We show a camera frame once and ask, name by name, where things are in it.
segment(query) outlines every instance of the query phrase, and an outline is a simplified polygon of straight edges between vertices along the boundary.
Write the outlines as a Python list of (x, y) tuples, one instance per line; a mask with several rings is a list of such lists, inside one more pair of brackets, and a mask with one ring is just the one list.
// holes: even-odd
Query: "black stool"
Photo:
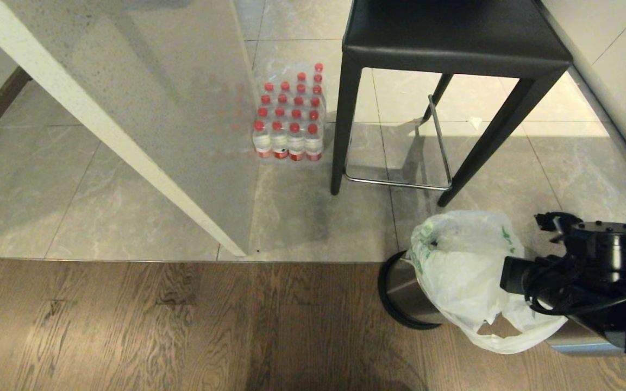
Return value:
[(345, 174), (363, 68), (441, 73), (435, 104), (454, 74), (519, 78), (439, 199), (444, 207), (571, 62), (533, 0), (354, 0), (342, 40), (332, 194), (340, 192)]

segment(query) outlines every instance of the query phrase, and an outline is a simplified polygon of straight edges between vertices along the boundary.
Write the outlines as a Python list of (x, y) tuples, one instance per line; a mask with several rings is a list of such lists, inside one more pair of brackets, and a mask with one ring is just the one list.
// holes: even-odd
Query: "tile floor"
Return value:
[[(328, 151), (318, 163), (263, 161), (251, 254), (233, 257), (30, 82), (0, 121), (0, 257), (73, 260), (378, 262), (444, 210), (506, 213), (529, 255), (561, 253), (532, 215), (564, 210), (626, 222), (626, 144), (571, 70), (447, 208), (439, 194), (345, 181), (328, 191), (341, 37), (350, 0), (236, 0), (260, 83), (300, 62), (325, 64)], [(439, 75), (366, 69), (350, 171), (441, 183), (432, 124), (419, 128)], [(515, 81), (457, 76), (439, 117), (455, 172)]]

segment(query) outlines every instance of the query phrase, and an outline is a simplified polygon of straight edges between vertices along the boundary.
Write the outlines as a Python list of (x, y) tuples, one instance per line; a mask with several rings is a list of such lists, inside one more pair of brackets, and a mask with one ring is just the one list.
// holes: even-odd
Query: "trash can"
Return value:
[(411, 329), (428, 330), (449, 323), (422, 291), (415, 268), (403, 255), (405, 251), (390, 257), (378, 273), (378, 294), (385, 310)]

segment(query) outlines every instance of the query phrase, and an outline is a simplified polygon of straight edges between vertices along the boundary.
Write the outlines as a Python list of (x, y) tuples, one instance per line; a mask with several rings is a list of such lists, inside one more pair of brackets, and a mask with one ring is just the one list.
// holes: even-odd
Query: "stool leg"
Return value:
[[(446, 87), (450, 83), (450, 80), (453, 78), (453, 74), (445, 73), (441, 75), (441, 79), (439, 79), (439, 84), (436, 85), (436, 89), (434, 90), (434, 94), (432, 98), (434, 99), (434, 106), (439, 104), (441, 97), (443, 96)], [(427, 104), (427, 111), (424, 112), (424, 117), (422, 117), (422, 122), (429, 121), (431, 118), (431, 108)]]
[(487, 159), (497, 151), (504, 141), (511, 135), (517, 126), (528, 116), (531, 110), (541, 101), (547, 91), (564, 73), (564, 69), (555, 70), (537, 80), (520, 79), (511, 91), (506, 102), (499, 109), (482, 137), (463, 161), (453, 177), (453, 187), (443, 193), (438, 205), (445, 207), (455, 195), (467, 184), (475, 173), (487, 162)]
[(342, 55), (340, 94), (337, 99), (337, 123), (335, 124), (335, 150), (333, 151), (333, 178), (330, 184), (330, 192), (334, 196), (340, 192), (342, 175), (345, 170), (361, 70), (362, 67), (357, 65), (349, 55)]

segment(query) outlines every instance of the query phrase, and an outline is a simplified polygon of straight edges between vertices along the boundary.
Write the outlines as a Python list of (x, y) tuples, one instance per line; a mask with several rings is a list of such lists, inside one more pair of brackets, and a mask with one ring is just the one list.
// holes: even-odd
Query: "white plastic bag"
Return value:
[[(415, 228), (411, 242), (410, 259), (425, 294), (477, 346), (500, 354), (519, 353), (544, 341), (567, 321), (538, 314), (523, 295), (499, 287), (504, 257), (524, 255), (503, 213), (435, 215)], [(522, 334), (502, 338), (477, 333), (500, 313)]]

